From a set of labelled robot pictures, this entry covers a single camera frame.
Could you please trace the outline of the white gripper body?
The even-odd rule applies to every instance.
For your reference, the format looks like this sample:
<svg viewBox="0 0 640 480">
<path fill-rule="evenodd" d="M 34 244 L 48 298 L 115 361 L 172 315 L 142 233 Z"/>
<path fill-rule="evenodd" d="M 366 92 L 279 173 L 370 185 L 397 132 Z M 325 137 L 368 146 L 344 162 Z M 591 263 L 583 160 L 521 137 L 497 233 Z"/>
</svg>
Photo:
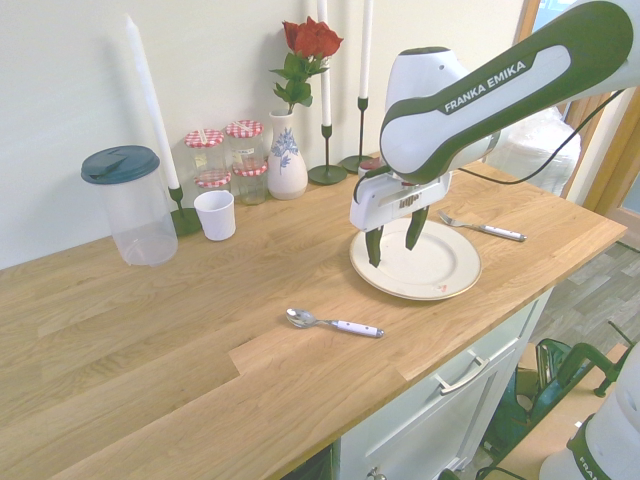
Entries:
<svg viewBox="0 0 640 480">
<path fill-rule="evenodd" d="M 363 177 L 354 190 L 350 221 L 364 232 L 378 229 L 443 199 L 451 180 L 452 173 L 424 185 L 405 185 L 391 174 Z"/>
</svg>

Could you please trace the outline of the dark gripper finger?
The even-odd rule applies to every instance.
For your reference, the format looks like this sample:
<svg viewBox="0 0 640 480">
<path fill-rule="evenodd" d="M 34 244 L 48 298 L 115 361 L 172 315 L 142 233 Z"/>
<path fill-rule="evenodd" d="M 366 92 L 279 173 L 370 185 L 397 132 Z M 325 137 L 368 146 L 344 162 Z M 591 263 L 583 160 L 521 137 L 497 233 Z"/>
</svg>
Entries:
<svg viewBox="0 0 640 480">
<path fill-rule="evenodd" d="M 415 210 L 406 233 L 405 247 L 411 251 L 417 244 L 428 217 L 429 207 Z"/>
<path fill-rule="evenodd" d="M 384 227 L 380 226 L 365 233 L 368 260 L 374 268 L 377 268 L 381 261 L 381 238 L 383 231 Z"/>
</svg>

